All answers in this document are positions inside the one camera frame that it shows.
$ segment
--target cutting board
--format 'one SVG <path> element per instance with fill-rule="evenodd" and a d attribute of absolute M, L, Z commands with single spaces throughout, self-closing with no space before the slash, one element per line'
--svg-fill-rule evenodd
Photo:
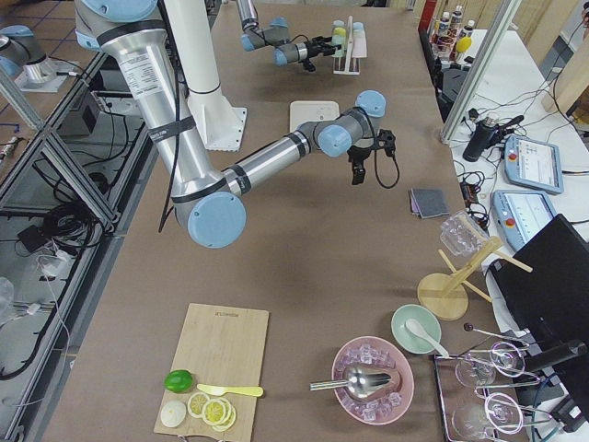
<path fill-rule="evenodd" d="M 189 304 L 170 371 L 186 369 L 202 384 L 259 385 L 269 316 L 270 313 L 264 310 Z M 186 403 L 193 392 L 177 394 L 164 390 L 159 410 L 171 400 Z M 209 436 L 215 440 L 249 442 L 257 399 L 231 393 L 225 397 L 235 406 L 237 419 L 224 433 L 214 431 L 202 419 L 189 414 L 180 426 L 167 428 L 161 423 L 159 412 L 154 431 L 165 435 Z"/>

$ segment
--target bowl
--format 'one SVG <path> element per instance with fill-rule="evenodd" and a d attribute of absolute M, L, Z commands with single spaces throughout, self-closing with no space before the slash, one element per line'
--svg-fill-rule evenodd
<path fill-rule="evenodd" d="M 417 320 L 438 343 L 442 338 L 440 322 L 430 310 L 417 304 L 407 304 L 397 308 L 390 322 L 393 336 L 401 347 L 417 355 L 430 353 L 433 350 L 432 345 L 405 328 L 405 321 L 409 319 Z"/>
<path fill-rule="evenodd" d="M 369 402 L 356 401 L 347 389 L 335 389 L 341 407 L 354 419 L 369 425 L 387 425 L 398 420 L 409 409 L 413 399 L 413 373 L 400 350 L 384 339 L 361 336 L 346 343 L 336 354 L 331 368 L 335 380 L 342 378 L 346 366 L 355 363 L 395 368 L 401 377 L 399 391 Z"/>

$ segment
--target computer monitor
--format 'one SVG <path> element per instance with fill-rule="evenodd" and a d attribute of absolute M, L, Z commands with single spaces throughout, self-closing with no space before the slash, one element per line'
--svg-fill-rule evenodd
<path fill-rule="evenodd" d="M 589 344 L 589 244 L 563 215 L 555 216 L 514 257 L 491 271 L 517 325 L 542 351 L 571 340 Z M 554 366 L 583 417 L 589 420 L 589 355 Z"/>

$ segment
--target blue joint cap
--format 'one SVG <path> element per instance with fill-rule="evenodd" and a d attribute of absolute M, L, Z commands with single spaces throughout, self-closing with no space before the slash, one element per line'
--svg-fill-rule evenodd
<path fill-rule="evenodd" d="M 274 62 L 277 66 L 286 66 L 288 64 L 286 55 L 278 48 L 274 48 Z"/>
<path fill-rule="evenodd" d="M 100 45 L 98 44 L 98 40 L 96 40 L 94 37 L 83 34 L 77 29 L 75 30 L 75 36 L 77 38 L 77 44 L 83 48 L 100 52 Z"/>
<path fill-rule="evenodd" d="M 251 52 L 256 49 L 249 39 L 248 34 L 241 34 L 241 46 L 243 46 L 243 49 L 247 52 Z"/>
<path fill-rule="evenodd" d="M 356 99 L 356 106 L 364 109 L 369 117 L 382 118 L 387 110 L 387 99 L 380 92 L 365 90 Z"/>
<path fill-rule="evenodd" d="M 0 34 L 6 35 L 7 37 L 33 37 L 33 31 L 27 28 L 25 25 L 12 25 L 6 26 L 0 29 Z"/>
<path fill-rule="evenodd" d="M 288 28 L 288 22 L 284 17 L 277 17 L 270 22 L 270 26 L 275 28 Z"/>
<path fill-rule="evenodd" d="M 246 226 L 246 208 L 230 192 L 215 192 L 194 205 L 188 218 L 191 238 L 209 249 L 234 242 Z"/>
<path fill-rule="evenodd" d="M 11 77 L 17 76 L 22 70 L 18 64 L 5 57 L 0 57 L 0 68 L 4 69 L 4 72 Z"/>
<path fill-rule="evenodd" d="M 343 127 L 332 124 L 321 131 L 318 144 L 328 157 L 339 157 L 352 147 L 352 137 Z"/>
<path fill-rule="evenodd" d="M 148 17 L 157 0 L 82 0 L 92 12 L 115 23 L 131 23 Z"/>

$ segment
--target pink bowl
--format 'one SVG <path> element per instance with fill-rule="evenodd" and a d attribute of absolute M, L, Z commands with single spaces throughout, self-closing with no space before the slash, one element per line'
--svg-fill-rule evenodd
<path fill-rule="evenodd" d="M 335 389 L 338 402 L 347 414 L 365 424 L 386 425 L 395 422 L 409 409 L 413 399 L 413 373 L 409 362 L 389 341 L 375 336 L 361 336 L 346 343 L 336 354 L 331 368 L 332 378 L 340 380 L 343 369 L 358 362 L 395 368 L 401 376 L 401 388 L 370 402 L 355 401 L 347 389 Z"/>

